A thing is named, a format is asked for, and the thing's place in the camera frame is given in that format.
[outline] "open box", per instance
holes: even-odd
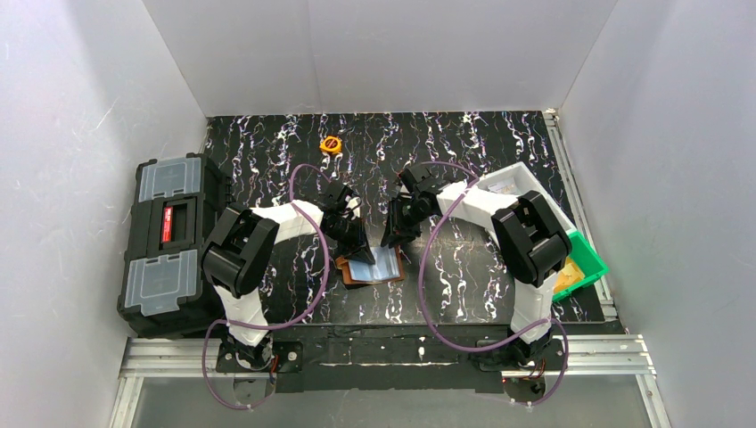
[[[575,261],[575,264],[578,265],[583,274],[585,274],[585,278],[583,278],[582,281],[579,281],[560,292],[555,292],[553,301],[564,299],[573,291],[595,283],[601,276],[609,272],[606,263],[601,260],[596,253],[596,250],[591,247],[586,237],[583,236],[577,227],[575,227],[570,218],[564,214],[564,211],[562,211],[551,194],[546,191],[544,186],[540,184],[538,179],[532,172],[530,172],[524,163],[517,162],[514,165],[487,174],[481,177],[477,186],[482,190],[513,194],[516,196],[523,195],[530,190],[535,190],[546,197],[548,205],[554,211],[557,220],[559,220],[559,223],[570,238],[570,242],[572,243],[572,253],[570,254],[570,257]],[[489,235],[498,245],[497,238],[493,232],[489,231]]]

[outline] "metal frame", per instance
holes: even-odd
[[[588,229],[586,213],[580,198],[570,159],[558,127],[556,110],[544,111],[546,129],[554,147],[557,167],[562,175],[567,197],[575,219],[575,226],[594,245]],[[617,310],[610,292],[609,282],[602,278],[596,283],[596,292],[602,303],[607,321],[617,319]],[[656,386],[656,369],[653,366],[642,335],[568,335],[570,341],[567,375],[634,375],[653,428],[670,427],[670,420]],[[201,352],[203,340],[183,339],[129,339],[119,375],[119,390],[113,406],[110,427],[130,427],[134,421],[144,379],[148,377],[201,378]],[[206,365],[210,377],[260,378],[267,374],[221,374],[216,372],[219,340],[211,340]],[[530,370],[501,372],[502,377],[524,377]],[[547,371],[545,375],[558,375]]]

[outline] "toolbox lid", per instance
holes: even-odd
[[[179,299],[196,293],[197,279],[197,250],[132,260],[124,308],[140,305],[145,317],[176,311]]]
[[[161,160],[147,165],[139,183],[139,201],[197,193],[200,191],[201,173],[200,158]]]

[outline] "red label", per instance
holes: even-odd
[[[170,225],[173,222],[173,207],[166,207],[163,211],[163,236],[160,239],[161,243],[170,242]]]

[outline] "gray floor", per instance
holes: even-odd
[[[232,396],[230,380],[214,383]],[[262,385],[253,386],[253,395]],[[635,376],[572,376],[529,411],[471,391],[320,391],[279,394],[254,412],[221,407],[202,379],[145,379],[135,427],[646,427]]]

